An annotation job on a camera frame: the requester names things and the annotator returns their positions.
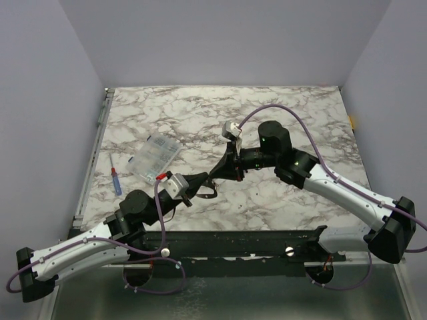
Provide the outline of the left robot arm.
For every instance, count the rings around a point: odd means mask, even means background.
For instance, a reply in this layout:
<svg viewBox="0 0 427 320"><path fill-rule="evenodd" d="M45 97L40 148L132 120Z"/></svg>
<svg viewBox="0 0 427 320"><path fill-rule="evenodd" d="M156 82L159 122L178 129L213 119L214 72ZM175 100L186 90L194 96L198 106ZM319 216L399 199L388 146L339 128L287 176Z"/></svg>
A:
<svg viewBox="0 0 427 320"><path fill-rule="evenodd" d="M128 193L118 210L95 227L52 247L16 252L17 290L25 303L42 299L62 281L80 271L111 263L140 263L164 258L166 232L163 217L191 199L207 180L206 172L195 175L162 173L154 196L136 189Z"/></svg>

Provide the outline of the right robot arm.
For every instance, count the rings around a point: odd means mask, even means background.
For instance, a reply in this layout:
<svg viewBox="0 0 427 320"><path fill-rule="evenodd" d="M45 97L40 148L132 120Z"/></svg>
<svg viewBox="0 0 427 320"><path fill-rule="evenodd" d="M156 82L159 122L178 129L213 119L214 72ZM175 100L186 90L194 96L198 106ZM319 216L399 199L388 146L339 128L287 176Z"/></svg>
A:
<svg viewBox="0 0 427 320"><path fill-rule="evenodd" d="M362 221L357 227L323 228L319 238L306 245L311 259L321 261L340 251L365 251L387 263L401 261L416 230L411 200L378 195L322 167L317 157L292 146L289 131L277 121L259 125L259 147L243 149L241 132L237 123L224 124L222 136L228 143L209 174L212 179L242 181L249 170L272 167L284 183L320 195Z"/></svg>

